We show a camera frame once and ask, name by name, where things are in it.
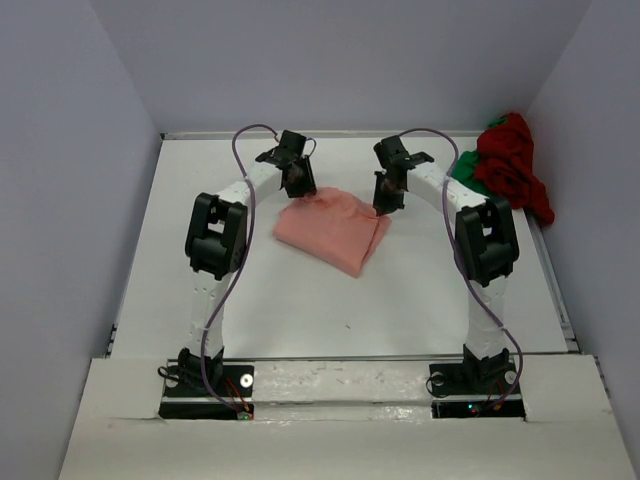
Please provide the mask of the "pink t shirt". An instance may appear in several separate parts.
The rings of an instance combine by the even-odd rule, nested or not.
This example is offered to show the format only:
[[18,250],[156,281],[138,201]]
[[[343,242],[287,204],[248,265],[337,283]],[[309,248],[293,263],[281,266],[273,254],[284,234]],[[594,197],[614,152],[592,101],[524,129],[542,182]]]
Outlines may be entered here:
[[276,240],[357,278],[388,232],[391,219],[333,187],[293,200],[273,228]]

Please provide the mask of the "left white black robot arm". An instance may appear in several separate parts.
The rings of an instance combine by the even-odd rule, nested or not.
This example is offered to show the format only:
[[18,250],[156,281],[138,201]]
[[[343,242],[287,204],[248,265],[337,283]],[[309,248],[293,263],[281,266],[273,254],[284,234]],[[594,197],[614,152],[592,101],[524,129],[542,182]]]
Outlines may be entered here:
[[224,306],[248,259],[257,206],[281,190],[291,199],[317,191],[310,156],[304,152],[311,139],[290,130],[274,138],[275,146],[246,167],[235,134],[231,149],[242,179],[215,194],[201,193],[194,200],[185,241],[194,301],[177,371],[178,381],[201,395],[218,396],[224,372]]

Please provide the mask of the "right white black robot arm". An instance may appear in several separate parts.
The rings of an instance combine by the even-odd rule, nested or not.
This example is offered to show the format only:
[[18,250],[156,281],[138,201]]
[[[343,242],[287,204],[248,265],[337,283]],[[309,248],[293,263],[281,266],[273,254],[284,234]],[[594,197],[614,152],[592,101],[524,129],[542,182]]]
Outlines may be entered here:
[[375,173],[377,214],[403,208],[407,193],[436,208],[443,215],[454,262],[469,294],[463,358],[431,365],[427,383],[431,394],[436,398],[486,395],[511,385],[517,370],[500,317],[507,279],[520,249],[509,202],[461,184],[429,154],[409,152],[398,135],[378,141],[373,150],[381,166]]

